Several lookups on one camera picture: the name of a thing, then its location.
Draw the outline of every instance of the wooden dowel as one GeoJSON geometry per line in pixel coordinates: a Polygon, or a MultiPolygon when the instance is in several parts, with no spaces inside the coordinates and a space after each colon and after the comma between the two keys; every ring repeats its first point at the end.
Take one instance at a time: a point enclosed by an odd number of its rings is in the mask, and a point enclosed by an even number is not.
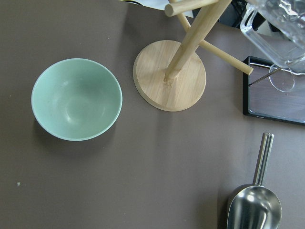
{"type": "Polygon", "coordinates": [[[183,0],[167,4],[164,11],[166,16],[171,17],[179,13],[195,10],[216,2],[218,2],[218,0],[183,0]]]}
{"type": "Polygon", "coordinates": [[[166,84],[173,83],[184,64],[196,51],[199,43],[206,37],[230,2],[231,0],[219,0],[218,3],[207,6],[209,8],[207,12],[199,11],[166,70],[164,78],[166,84]]]}
{"type": "MultiPolygon", "coordinates": [[[[183,26],[185,31],[188,31],[190,28],[190,23],[187,20],[186,16],[183,13],[180,13],[177,15],[181,25],[183,26]]],[[[233,67],[237,68],[238,70],[246,73],[247,75],[251,74],[253,71],[253,68],[250,67],[248,64],[245,64],[244,62],[236,59],[235,57],[227,54],[226,52],[222,51],[221,49],[215,47],[214,45],[210,44],[209,42],[202,40],[199,43],[200,47],[210,51],[214,55],[218,56],[219,58],[223,59],[224,61],[228,62],[231,64],[233,67]]]]}

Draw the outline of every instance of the bamboo stand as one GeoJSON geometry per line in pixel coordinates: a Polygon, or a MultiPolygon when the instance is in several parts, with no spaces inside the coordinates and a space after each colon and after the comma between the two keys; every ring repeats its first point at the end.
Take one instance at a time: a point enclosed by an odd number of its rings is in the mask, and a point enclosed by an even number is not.
{"type": "Polygon", "coordinates": [[[206,74],[195,53],[204,47],[234,67],[250,74],[252,68],[214,47],[204,38],[215,25],[231,0],[170,0],[165,14],[177,15],[187,31],[182,43],[158,41],[146,46],[133,66],[133,79],[140,95],[151,105],[165,111],[181,111],[193,106],[202,96],[206,74]],[[201,8],[192,26],[182,14],[201,8]]]}

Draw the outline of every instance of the metal scoop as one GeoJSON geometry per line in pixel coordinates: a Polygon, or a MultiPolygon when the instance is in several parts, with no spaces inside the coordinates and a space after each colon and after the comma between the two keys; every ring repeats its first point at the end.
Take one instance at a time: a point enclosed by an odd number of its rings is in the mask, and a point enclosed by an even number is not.
{"type": "Polygon", "coordinates": [[[238,187],[229,202],[227,229],[277,229],[282,217],[277,196],[262,186],[273,134],[263,133],[253,184],[238,187]]]}

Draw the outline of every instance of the bowl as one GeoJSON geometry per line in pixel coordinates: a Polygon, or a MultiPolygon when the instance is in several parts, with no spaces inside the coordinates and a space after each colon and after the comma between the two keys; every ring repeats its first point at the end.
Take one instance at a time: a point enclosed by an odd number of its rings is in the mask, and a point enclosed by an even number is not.
{"type": "Polygon", "coordinates": [[[47,132],[64,140],[82,141],[113,125],[121,111],[122,91],[103,65],[67,59],[39,76],[31,105],[37,122],[47,132]]]}

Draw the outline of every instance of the table surface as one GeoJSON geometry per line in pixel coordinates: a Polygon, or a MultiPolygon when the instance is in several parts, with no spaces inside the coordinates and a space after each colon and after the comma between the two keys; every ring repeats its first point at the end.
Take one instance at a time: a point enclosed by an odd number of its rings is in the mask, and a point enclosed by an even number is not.
{"type": "MultiPolygon", "coordinates": [[[[304,228],[305,128],[243,116],[242,72],[199,48],[207,85],[193,107],[161,111],[137,92],[136,56],[181,42],[177,18],[115,0],[2,0],[0,31],[0,228],[224,229],[263,132],[275,135],[264,184],[281,201],[279,228],[304,228]],[[38,76],[68,58],[103,64],[122,88],[119,118],[92,140],[57,139],[31,110],[38,76]]],[[[264,58],[234,28],[216,24],[206,40],[240,60],[264,58]]]]}

